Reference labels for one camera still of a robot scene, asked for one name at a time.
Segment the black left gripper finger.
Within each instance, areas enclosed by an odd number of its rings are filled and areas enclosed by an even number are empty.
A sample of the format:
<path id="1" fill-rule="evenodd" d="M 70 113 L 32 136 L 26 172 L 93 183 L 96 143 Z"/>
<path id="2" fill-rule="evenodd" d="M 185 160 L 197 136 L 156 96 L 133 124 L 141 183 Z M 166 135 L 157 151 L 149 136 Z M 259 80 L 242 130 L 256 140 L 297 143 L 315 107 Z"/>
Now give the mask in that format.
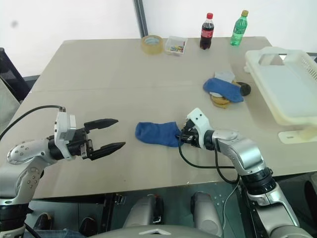
<path id="1" fill-rule="evenodd" d="M 98 119 L 98 120 L 84 123 L 84 128 L 86 131 L 90 131 L 93 129 L 103 129 L 103 128 L 110 127 L 117 122 L 118 122 L 117 119 Z"/>
<path id="2" fill-rule="evenodd" d="M 108 156 L 114 153 L 115 151 L 121 149 L 125 144 L 126 142 L 116 142 L 116 143 L 111 143 L 111 144 L 102 146 L 98 150 L 92 150 L 89 153 L 89 159 L 93 161 L 93 160 L 97 160 L 99 158 Z"/>

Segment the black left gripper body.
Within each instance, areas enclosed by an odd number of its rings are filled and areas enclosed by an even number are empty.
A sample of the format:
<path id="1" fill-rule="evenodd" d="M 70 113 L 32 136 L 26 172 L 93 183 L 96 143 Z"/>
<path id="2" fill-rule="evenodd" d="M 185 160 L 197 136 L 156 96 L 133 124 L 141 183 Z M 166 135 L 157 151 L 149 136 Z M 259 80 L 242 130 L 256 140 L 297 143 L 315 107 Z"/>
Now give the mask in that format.
<path id="1" fill-rule="evenodd" d="M 84 127 L 75 130 L 73 138 L 67 144 L 71 156 L 80 156 L 82 159 L 94 160 L 92 140 L 88 134 L 94 129 L 94 122 L 84 123 Z"/>

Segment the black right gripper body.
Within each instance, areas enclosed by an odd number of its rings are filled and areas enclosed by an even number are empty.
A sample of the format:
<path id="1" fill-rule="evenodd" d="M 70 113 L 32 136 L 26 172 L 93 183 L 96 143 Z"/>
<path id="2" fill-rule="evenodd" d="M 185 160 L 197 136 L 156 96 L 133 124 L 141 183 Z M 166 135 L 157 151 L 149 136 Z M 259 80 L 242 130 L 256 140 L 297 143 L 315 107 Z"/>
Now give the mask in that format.
<path id="1" fill-rule="evenodd" d="M 195 124 L 190 119 L 185 122 L 181 134 L 179 135 L 179 139 L 182 143 L 187 143 L 197 148 L 200 147 L 198 131 L 195 129 Z"/>

